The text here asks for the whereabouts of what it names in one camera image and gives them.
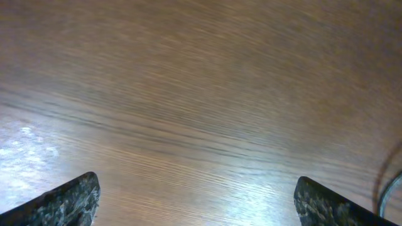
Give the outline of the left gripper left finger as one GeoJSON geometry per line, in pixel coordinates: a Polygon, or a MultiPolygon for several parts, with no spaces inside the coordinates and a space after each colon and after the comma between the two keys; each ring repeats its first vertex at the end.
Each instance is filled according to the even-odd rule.
{"type": "Polygon", "coordinates": [[[1,225],[91,226],[100,198],[97,175],[86,172],[1,214],[1,225]]]}

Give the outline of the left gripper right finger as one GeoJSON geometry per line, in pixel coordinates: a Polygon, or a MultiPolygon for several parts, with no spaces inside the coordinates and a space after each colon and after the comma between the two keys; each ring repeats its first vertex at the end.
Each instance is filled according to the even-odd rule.
{"type": "Polygon", "coordinates": [[[293,199],[302,226],[397,226],[306,176],[293,199]]]}

